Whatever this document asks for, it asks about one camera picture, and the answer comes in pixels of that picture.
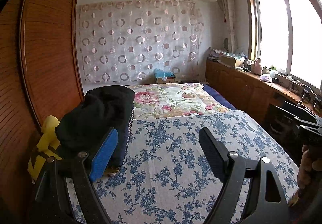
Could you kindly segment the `person's right hand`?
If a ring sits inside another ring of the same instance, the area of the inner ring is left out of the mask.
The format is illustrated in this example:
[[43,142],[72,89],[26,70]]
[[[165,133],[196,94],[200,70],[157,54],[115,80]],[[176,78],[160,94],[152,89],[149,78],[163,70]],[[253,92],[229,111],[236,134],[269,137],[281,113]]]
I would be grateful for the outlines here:
[[302,158],[297,175],[297,184],[300,189],[304,189],[312,182],[311,174],[321,172],[321,158],[316,158],[316,154],[307,145],[302,146]]

